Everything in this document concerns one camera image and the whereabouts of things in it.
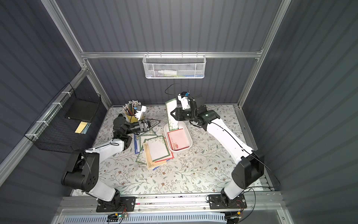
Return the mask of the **blue floral stationery paper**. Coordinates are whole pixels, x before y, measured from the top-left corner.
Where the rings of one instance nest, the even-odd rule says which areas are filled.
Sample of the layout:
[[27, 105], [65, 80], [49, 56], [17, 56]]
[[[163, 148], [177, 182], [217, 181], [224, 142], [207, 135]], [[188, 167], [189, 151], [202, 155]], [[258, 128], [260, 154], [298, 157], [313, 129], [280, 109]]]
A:
[[135, 154], [139, 154], [140, 153], [140, 146], [139, 146], [139, 137], [135, 134], [133, 136], [133, 141], [134, 141], [134, 151]]

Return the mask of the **beige stationery paper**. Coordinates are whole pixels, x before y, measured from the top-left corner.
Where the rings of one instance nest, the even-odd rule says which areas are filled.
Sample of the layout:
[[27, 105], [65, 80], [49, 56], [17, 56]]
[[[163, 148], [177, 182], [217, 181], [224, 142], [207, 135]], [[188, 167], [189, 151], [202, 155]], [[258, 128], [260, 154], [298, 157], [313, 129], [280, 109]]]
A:
[[164, 164], [167, 164], [167, 161], [153, 162], [151, 155], [150, 155], [150, 150], [149, 150], [148, 144], [144, 143], [143, 147], [144, 147], [144, 153], [145, 153], [146, 164], [147, 164], [148, 170], [154, 169], [154, 168], [162, 166]]

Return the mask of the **green floral stationery paper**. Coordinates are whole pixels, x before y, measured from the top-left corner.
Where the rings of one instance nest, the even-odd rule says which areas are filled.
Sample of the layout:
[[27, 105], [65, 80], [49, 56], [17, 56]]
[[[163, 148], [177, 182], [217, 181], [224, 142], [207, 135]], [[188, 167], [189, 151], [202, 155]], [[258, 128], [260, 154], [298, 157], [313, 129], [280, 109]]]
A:
[[148, 132], [141, 134], [139, 136], [140, 151], [144, 150], [144, 148], [143, 148], [144, 141], [147, 140], [147, 139], [154, 138], [154, 137], [157, 137], [157, 135], [153, 130], [149, 130]]

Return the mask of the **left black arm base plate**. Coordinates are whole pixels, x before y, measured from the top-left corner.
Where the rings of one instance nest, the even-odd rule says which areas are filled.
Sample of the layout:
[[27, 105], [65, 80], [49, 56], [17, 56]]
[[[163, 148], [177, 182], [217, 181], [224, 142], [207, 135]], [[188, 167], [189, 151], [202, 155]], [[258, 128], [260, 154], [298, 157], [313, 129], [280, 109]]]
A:
[[136, 197], [120, 197], [114, 198], [110, 202], [98, 200], [96, 212], [132, 212], [136, 205]]

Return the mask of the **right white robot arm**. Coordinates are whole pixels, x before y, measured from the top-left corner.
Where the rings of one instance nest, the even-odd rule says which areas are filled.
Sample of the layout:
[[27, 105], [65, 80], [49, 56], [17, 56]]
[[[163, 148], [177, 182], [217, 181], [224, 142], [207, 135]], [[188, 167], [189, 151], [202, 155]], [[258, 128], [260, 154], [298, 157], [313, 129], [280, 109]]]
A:
[[222, 190], [222, 198], [232, 201], [245, 189], [264, 175], [264, 155], [242, 142], [224, 123], [214, 110], [208, 110], [202, 97], [192, 98], [188, 93], [166, 103], [168, 118], [176, 121], [194, 122], [194, 125], [211, 134], [229, 152], [236, 167], [232, 171], [232, 180]]

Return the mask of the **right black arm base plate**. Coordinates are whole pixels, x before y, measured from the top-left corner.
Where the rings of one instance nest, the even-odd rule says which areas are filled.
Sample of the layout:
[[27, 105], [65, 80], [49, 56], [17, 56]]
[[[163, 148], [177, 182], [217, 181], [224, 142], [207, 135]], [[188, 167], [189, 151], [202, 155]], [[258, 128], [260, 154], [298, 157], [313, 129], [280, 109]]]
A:
[[229, 199], [224, 195], [211, 194], [206, 196], [206, 201], [209, 203], [209, 207], [212, 210], [244, 210], [247, 208], [246, 199], [243, 194], [237, 196], [235, 199]]

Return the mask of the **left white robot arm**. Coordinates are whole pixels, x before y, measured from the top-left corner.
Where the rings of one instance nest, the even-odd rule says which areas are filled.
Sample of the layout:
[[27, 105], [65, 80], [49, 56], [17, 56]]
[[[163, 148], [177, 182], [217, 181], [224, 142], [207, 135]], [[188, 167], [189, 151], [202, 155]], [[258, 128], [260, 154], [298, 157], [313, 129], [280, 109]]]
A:
[[80, 189], [105, 202], [113, 201], [117, 191], [99, 178], [99, 165], [104, 160], [126, 150], [132, 134], [146, 133], [160, 123], [157, 119], [143, 119], [130, 123], [120, 114], [113, 121], [113, 138], [86, 150], [75, 150], [70, 155], [61, 179], [63, 186]]

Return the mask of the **white plastic storage box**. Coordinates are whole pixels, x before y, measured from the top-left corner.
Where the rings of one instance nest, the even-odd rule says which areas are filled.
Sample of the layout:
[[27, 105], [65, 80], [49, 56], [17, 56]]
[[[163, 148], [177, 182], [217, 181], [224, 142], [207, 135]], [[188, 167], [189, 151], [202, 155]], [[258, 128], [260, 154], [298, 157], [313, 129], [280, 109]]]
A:
[[170, 131], [169, 125], [166, 124], [164, 131], [168, 147], [174, 155], [187, 152], [193, 145], [189, 130], [183, 121], [179, 121], [178, 130]]

